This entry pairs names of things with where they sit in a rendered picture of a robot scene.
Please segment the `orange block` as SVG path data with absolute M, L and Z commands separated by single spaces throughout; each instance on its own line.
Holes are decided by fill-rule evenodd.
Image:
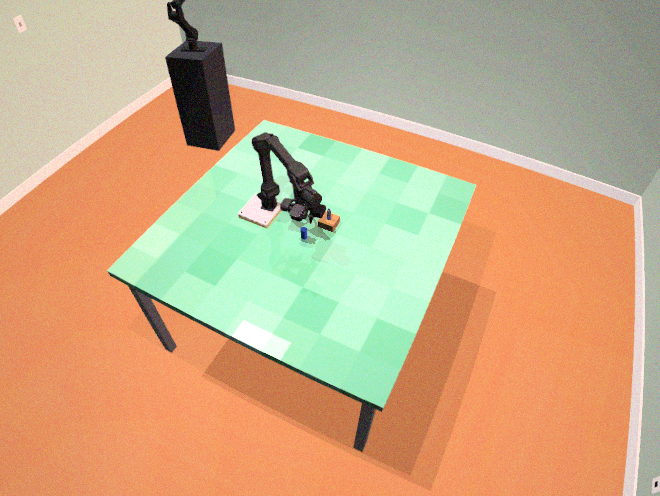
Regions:
M 318 220 L 318 227 L 333 232 L 339 222 L 340 216 L 331 213 L 331 219 L 328 220 L 327 211 L 325 211 L 323 217 Z

